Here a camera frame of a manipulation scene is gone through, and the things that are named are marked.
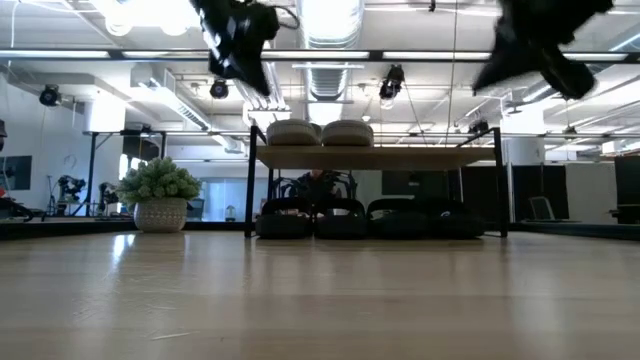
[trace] black object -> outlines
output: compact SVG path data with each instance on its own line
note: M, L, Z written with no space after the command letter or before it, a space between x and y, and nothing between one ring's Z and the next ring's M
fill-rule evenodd
M69 175L63 175L58 179L60 195L58 196L58 202L56 204L57 216L65 216L67 205L69 203L77 203L80 201L80 196L78 196L78 194L82 191L82 188L84 188L85 185L87 185L87 182L83 179L76 179Z
M0 214L0 218L3 219L23 217L25 218L24 222L29 222L33 219L31 210L7 198L0 198Z
M558 45L575 40L573 33L596 13L610 10L611 0L502 0L500 5L494 48L474 92L531 71L539 71L568 99L580 99L594 87L586 65L566 59Z
M297 213L287 214L290 210ZM311 236L312 229L311 204L298 197L267 201L256 221L256 233L263 239L301 239Z
M102 215L108 215L105 212L109 205L117 204L120 201L116 194L116 186L111 183L104 182L98 186L98 190L100 190L98 212Z
M473 214L464 204L444 198L424 201L429 217L431 237L442 239L472 239L484 234L484 220Z
M335 215L333 210L347 210ZM320 239L362 239L367 235L364 206L354 199L332 199L315 204L315 235Z
M4 120L0 120L0 151L4 149L4 138L7 137L7 130L4 127Z
M403 82L404 70L402 70L402 65L391 65L391 69L389 69L380 87L380 99L391 100L395 98L402 90Z
M209 90L209 94L211 94L214 99L226 99L227 96L229 96L229 87L227 86L227 82L221 79L214 80L211 90Z
M374 218L375 211L388 211ZM419 239L425 236L428 217L411 199L380 199L367 209L369 234L383 239Z
M618 207L640 204L640 156L618 156L616 167L616 188Z
M209 71L239 79L260 94L271 93L262 69L264 42L276 37L280 24L272 6L235 0L190 0L200 16L209 52Z
M62 104L62 95L58 92L58 85L45 85L40 93L40 104L47 107L56 107Z

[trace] black shelf frame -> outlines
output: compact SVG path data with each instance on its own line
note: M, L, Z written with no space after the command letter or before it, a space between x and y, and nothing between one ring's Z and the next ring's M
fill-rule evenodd
M496 185L498 189L498 231L501 238L506 238L509 235L509 184L507 179L507 168L504 166L502 157L502 133L499 127L494 127L478 134L470 136L466 141L458 144L456 147L463 147L485 137L489 134L493 134L493 154L496 160ZM256 161L258 154L258 138L263 143L267 143L267 138L260 130L258 126L251 126L249 132L249 168L247 170L247 202L245 206L245 223L244 223L244 237L251 238L253 236L254 223L253 223L253 199L254 188L256 183ZM269 168L269 185L267 200L271 200L272 196L272 183L274 176L274 169Z

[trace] wall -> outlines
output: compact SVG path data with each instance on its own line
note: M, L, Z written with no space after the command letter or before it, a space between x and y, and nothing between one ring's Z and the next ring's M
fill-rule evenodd
M608 213L617 208L614 164L567 164L566 174L571 220L586 224L617 224Z
M46 108L38 98L8 85L0 76L0 118L8 137L2 156L31 155L31 189L12 191L11 196L29 208L46 209L49 201L47 176L55 184L62 175L88 180L91 137L82 134L84 116L64 107ZM96 151L93 200L99 196L98 184L118 181L122 139L112 137ZM58 189L53 194L58 197ZM86 188L80 195L84 200Z

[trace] ceiling light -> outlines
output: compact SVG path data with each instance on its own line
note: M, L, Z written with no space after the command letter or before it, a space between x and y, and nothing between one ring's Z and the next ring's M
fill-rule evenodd
M380 86L380 105L388 110L393 107L394 99L402 90L404 82L404 70L401 65L391 65L391 69Z
M211 94L214 99L225 99L229 96L227 81L223 79L216 79L211 86L211 90L209 90L209 94Z
M264 50L262 60L276 59L310 59L310 60L334 60L334 59L368 59L368 51L335 51L335 50Z
M293 64L291 65L292 69L320 69L320 70L349 70L349 69L364 69L364 65L356 65L356 64L315 64L315 63L306 63L306 64Z
M385 51L382 58L385 60L460 60L483 61L488 60L491 53L473 51Z
M576 61L621 61L628 56L626 53L567 53L564 56Z
M106 51L94 50L0 50L0 58L31 58L31 59L66 59L66 58L96 58L109 57Z

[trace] light fixture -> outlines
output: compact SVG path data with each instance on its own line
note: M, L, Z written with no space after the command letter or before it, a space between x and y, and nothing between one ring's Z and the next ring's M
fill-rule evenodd
M62 95L58 91L58 85L46 85L40 93L40 104L46 107L57 107L62 104Z
M309 59L309 60L357 60L368 59L368 51L336 51L336 50L264 50L262 60Z
M291 65L292 69L296 70L312 70L312 69L320 69L320 70L352 70L352 69L364 69L364 65L358 64L317 64L317 63L306 63L306 64L293 64Z
M382 80L380 86L380 105L383 109L388 110L393 107L394 99L402 90L404 82L404 70L402 65L391 65L391 69L387 76Z
M459 60L459 61L485 61L489 59L489 52L473 51L385 51L382 58L389 61L400 60Z
M107 31L125 36L134 27L159 27L165 34L179 36L200 25L198 14L188 0L90 0L105 17Z
M0 50L0 58L6 59L105 59L109 58L106 51L95 50L16 50L2 49Z
M229 96L229 87L224 79L216 79L209 90L209 94L214 99L226 99Z

